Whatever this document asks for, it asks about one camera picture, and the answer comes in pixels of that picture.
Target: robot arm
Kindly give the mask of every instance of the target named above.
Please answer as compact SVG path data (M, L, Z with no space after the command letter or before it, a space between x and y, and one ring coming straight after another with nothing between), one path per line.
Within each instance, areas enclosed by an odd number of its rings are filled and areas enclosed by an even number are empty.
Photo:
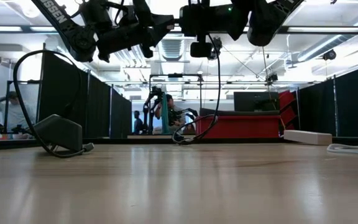
M108 0L83 1L72 17L80 14L85 22L84 27L73 22L56 0L32 2L57 30L71 56L79 62L92 61L96 47L99 49L99 58L109 62L111 53L138 44L145 57L150 58L153 56L150 47L155 47L174 27L173 16L152 14L145 0L133 0L133 6L121 6ZM119 27L112 26L109 7L124 12Z

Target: table surface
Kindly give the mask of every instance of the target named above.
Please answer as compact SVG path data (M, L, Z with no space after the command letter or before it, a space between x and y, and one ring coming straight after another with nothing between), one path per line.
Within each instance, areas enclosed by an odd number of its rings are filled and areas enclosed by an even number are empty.
M297 144L4 150L0 223L358 223L358 156Z

